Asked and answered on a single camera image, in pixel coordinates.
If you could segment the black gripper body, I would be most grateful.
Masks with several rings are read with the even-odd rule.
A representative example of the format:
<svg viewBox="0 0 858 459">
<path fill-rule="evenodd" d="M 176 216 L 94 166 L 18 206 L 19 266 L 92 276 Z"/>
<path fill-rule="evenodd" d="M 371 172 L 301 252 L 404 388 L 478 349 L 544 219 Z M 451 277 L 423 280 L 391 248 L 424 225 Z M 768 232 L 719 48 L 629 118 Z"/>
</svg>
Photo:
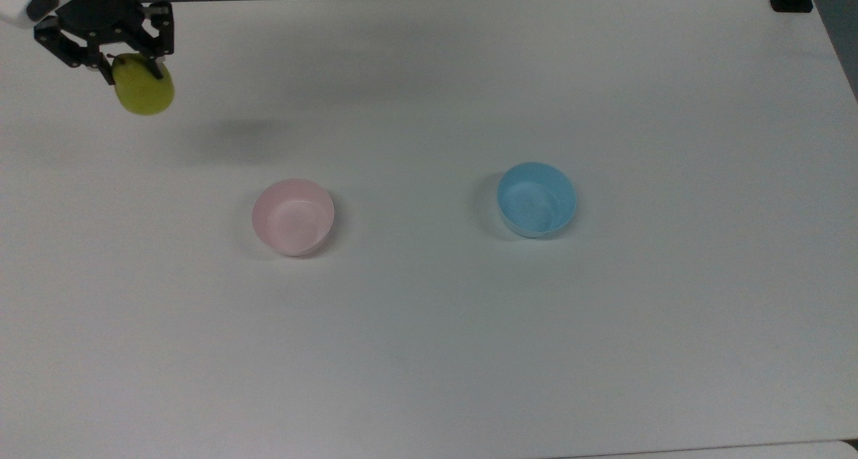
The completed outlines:
<svg viewBox="0 0 858 459">
<path fill-rule="evenodd" d="M 144 44 L 144 12 L 138 0 L 71 0 L 58 8 L 64 31 L 88 42 Z"/>
</svg>

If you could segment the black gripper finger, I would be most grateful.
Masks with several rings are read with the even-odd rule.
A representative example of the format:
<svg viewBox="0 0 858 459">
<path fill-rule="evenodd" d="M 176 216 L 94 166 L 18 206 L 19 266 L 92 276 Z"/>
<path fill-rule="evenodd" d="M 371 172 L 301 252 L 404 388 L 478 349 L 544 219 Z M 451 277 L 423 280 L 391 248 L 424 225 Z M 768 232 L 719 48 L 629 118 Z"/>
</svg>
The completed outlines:
<svg viewBox="0 0 858 459">
<path fill-rule="evenodd" d="M 174 8 L 171 2 L 156 1 L 150 4 L 138 2 L 141 21 L 137 25 L 137 51 L 143 57 L 147 71 L 156 80 L 163 80 L 162 63 L 166 56 L 174 53 Z"/>
<path fill-rule="evenodd" d="M 97 71 L 107 84 L 115 84 L 111 65 L 101 51 L 104 37 L 101 29 L 65 28 L 60 17 L 45 17 L 34 26 L 34 40 L 67 67 Z"/>
</svg>

